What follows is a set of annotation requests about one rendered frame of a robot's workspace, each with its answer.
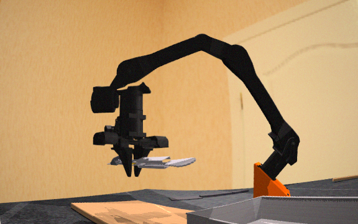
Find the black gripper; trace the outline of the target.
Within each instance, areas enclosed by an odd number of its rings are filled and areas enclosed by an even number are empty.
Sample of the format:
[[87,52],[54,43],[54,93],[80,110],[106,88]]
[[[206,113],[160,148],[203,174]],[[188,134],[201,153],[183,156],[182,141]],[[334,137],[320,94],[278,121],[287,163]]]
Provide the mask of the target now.
[[[117,117],[120,133],[103,131],[93,136],[93,145],[113,144],[111,150],[118,153],[128,177],[132,174],[132,154],[134,159],[141,159],[153,149],[168,147],[166,137],[143,133],[143,120],[146,120],[146,115],[141,110],[121,110]],[[134,149],[129,145],[134,145]]]

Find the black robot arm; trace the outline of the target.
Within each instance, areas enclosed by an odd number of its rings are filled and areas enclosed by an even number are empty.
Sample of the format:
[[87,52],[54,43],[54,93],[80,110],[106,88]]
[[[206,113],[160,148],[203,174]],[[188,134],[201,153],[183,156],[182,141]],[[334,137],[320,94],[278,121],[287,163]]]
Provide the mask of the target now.
[[117,89],[138,82],[162,65],[199,51],[222,60],[223,64],[244,83],[262,110],[272,130],[268,135],[272,138],[274,151],[263,165],[259,164],[259,167],[272,180],[276,180],[276,176],[288,163],[292,166],[297,162],[300,138],[283,119],[257,76],[249,54],[241,45],[230,45],[201,33],[152,54],[125,60],[118,65],[117,75],[110,86],[93,87],[90,101],[92,112],[113,113],[118,107],[119,111],[143,111],[143,94],[151,93],[144,82],[129,86],[126,90]]

